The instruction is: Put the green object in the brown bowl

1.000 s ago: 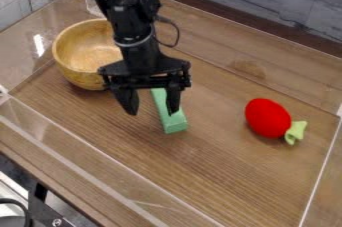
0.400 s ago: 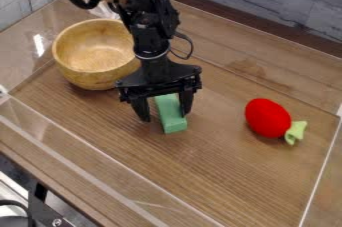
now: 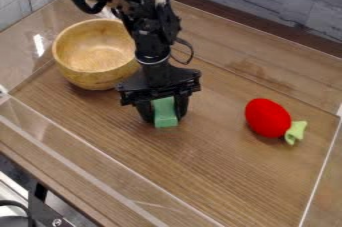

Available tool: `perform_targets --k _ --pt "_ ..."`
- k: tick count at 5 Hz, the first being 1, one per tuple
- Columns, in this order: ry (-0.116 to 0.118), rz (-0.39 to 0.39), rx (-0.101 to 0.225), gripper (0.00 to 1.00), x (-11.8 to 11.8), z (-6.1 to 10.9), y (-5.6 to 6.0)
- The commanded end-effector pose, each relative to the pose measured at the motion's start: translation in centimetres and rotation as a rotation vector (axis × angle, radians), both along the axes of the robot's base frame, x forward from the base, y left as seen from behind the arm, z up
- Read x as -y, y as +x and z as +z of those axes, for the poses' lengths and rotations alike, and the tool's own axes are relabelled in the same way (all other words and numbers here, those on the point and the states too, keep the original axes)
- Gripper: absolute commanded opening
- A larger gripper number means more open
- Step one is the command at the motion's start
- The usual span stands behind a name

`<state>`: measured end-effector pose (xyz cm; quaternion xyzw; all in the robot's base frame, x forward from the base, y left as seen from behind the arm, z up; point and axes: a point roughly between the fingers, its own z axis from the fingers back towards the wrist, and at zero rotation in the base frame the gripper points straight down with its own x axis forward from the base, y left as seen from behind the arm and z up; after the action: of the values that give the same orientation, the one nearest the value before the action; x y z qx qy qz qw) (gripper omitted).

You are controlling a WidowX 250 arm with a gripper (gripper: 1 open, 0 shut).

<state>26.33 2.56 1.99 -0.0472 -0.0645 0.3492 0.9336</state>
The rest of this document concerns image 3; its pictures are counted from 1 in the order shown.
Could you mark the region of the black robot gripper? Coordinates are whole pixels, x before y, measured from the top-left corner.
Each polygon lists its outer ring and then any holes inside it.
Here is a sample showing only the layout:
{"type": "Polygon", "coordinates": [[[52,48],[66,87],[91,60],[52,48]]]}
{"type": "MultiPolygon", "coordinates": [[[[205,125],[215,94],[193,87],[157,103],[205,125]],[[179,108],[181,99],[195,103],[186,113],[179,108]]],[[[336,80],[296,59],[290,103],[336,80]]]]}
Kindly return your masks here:
{"type": "Polygon", "coordinates": [[[142,119],[153,123],[154,107],[150,101],[174,97],[175,114],[182,119],[187,114],[190,96],[201,90],[201,71],[174,66],[169,57],[161,60],[137,58],[137,62],[141,69],[117,85],[121,104],[135,105],[142,119]]]}

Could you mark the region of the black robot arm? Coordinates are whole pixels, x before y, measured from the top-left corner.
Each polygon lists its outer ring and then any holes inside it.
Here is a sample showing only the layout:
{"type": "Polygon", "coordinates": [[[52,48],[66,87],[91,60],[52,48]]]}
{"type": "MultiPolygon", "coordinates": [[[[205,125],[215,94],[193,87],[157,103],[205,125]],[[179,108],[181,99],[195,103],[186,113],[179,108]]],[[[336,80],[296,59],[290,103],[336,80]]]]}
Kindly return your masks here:
{"type": "Polygon", "coordinates": [[[181,18],[171,0],[71,0],[87,14],[109,8],[123,22],[135,44],[141,70],[119,83],[121,103],[131,105],[142,119],[161,125],[187,114],[190,97],[201,90],[202,73],[177,59],[173,46],[191,44],[179,37],[181,18]]]}

